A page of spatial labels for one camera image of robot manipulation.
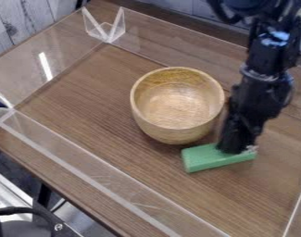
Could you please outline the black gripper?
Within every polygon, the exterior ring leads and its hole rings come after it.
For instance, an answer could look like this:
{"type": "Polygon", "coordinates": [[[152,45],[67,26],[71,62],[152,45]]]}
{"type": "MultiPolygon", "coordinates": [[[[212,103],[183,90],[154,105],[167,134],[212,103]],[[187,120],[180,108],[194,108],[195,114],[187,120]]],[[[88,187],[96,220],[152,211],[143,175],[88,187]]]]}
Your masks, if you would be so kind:
{"type": "Polygon", "coordinates": [[[227,154],[239,154],[255,144],[263,124],[274,119],[293,100],[293,76],[256,73],[240,67],[242,80],[232,86],[230,112],[226,116],[216,148],[227,154]]]}

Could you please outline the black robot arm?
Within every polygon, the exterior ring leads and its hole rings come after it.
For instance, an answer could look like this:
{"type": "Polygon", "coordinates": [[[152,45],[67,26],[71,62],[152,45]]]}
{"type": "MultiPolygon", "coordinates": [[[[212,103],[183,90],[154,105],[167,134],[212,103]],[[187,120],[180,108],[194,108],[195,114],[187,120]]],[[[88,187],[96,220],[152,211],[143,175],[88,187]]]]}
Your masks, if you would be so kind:
{"type": "Polygon", "coordinates": [[[216,148],[238,154],[255,144],[267,120],[293,100],[289,69],[301,57],[301,0],[207,0],[227,24],[251,19],[242,80],[231,87],[216,148]]]}

